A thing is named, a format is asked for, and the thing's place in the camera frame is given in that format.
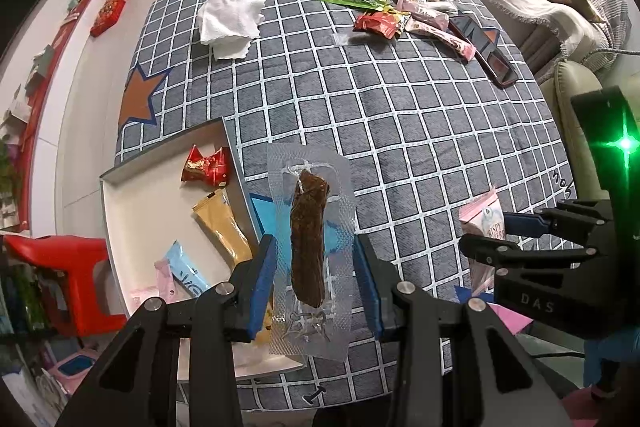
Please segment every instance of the grid tablecloth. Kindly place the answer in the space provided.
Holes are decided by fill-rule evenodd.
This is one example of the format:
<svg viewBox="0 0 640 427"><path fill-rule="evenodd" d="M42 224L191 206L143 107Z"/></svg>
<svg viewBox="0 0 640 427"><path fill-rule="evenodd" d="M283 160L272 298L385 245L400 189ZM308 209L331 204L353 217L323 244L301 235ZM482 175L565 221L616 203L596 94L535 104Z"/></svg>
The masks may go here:
<svg viewBox="0 0 640 427"><path fill-rule="evenodd" d="M392 261L402 279L452 300L454 286L469 283L456 240L462 204L490 184L503 210L530 212L574 195L551 113L506 34L500 48L520 80L500 90L475 59L462 65L439 42L403 34L384 50L334 47L332 33L351 30L353 10L319 0L267 0L260 38L247 57L215 61L198 42L195 15L204 1L158 0L151 7L131 68L173 69L152 97L158 124L126 124L116 163L222 116L235 124L230 142L250 192L269 195L268 142L333 149L351 163L356 231L369 233L377 255ZM479 0L458 5L481 26L499 27ZM564 246L550 236L521 245ZM348 359L310 357L294 373L241 381L243 409L322 407L391 390L397 346L373 340L356 284L354 293ZM440 356L445 370L448 342ZM178 399L188 401L188 392L181 385Z"/></svg>

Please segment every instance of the red basket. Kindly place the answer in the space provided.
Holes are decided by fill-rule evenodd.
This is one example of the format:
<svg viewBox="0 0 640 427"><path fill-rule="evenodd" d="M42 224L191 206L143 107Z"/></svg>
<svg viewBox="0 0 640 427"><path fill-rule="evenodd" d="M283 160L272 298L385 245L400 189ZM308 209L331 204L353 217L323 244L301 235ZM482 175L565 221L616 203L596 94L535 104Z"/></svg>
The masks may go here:
<svg viewBox="0 0 640 427"><path fill-rule="evenodd" d="M124 0L107 0L95 19L94 26L90 31L91 36L101 35L118 22L124 5Z"/></svg>

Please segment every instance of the white tray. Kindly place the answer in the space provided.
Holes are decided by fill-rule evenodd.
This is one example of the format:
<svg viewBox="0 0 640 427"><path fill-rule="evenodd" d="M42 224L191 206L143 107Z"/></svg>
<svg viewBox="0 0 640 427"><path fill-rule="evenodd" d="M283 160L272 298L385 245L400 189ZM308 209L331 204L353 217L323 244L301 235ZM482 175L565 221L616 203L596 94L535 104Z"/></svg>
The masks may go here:
<svg viewBox="0 0 640 427"><path fill-rule="evenodd" d="M191 210L210 193L210 187L200 182L180 181L182 167L193 144L197 144L205 156L228 146L222 119L182 131L100 177L111 268L128 316L135 311L131 292L156 285L154 262L164 257L175 240L180 242L209 283L216 285L229 278L230 268L193 218ZM236 222L255 251L258 244L255 217L249 211L248 198L236 176L239 171L236 150L233 147L231 150L234 169L226 193ZM189 347L190 341L183 339L178 380L189 378ZM268 346L258 347L255 343L234 344L236 378L263 377L305 365L300 357L270 355L268 349Z"/></svg>

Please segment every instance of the red chair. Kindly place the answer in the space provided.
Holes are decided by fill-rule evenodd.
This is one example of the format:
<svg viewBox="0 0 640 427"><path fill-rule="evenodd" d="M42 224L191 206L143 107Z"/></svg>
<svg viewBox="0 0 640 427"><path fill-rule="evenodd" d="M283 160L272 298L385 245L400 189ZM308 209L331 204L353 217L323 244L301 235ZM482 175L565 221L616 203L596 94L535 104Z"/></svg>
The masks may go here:
<svg viewBox="0 0 640 427"><path fill-rule="evenodd" d="M47 235L39 239L5 235L3 242L25 263L66 274L62 291L70 321L62 318L55 298L45 295L43 299L49 320L62 335L84 337L108 333L121 329L127 322L125 315L106 315L98 305L94 267L108 259L105 240L74 235Z"/></svg>

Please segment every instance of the green light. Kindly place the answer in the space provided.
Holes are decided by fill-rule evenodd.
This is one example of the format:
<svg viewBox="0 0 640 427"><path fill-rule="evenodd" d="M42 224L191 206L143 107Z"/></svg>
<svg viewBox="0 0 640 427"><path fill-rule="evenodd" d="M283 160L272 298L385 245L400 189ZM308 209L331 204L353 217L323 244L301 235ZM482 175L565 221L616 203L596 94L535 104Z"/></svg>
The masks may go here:
<svg viewBox="0 0 640 427"><path fill-rule="evenodd" d="M627 132L625 113L622 114L622 137L620 137L620 139L615 142L607 142L604 144L604 146L616 147L617 149L620 149L622 151L625 159L625 172L628 177L629 156L636 152L636 150L640 146L640 142Z"/></svg>
<svg viewBox="0 0 640 427"><path fill-rule="evenodd" d="M626 154L633 154L639 145L640 142L633 136L623 136L617 142L614 142L614 146Z"/></svg>

